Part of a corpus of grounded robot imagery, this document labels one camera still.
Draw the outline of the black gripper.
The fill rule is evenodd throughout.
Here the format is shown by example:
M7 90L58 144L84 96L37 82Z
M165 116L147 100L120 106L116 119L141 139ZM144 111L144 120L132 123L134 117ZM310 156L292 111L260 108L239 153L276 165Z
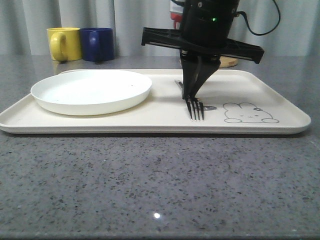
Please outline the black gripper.
M219 69L221 56L256 64L261 61L264 50L260 46L228 38L238 5L237 0L186 0L179 29L143 29L143 46L181 49L183 99L196 96L206 80Z

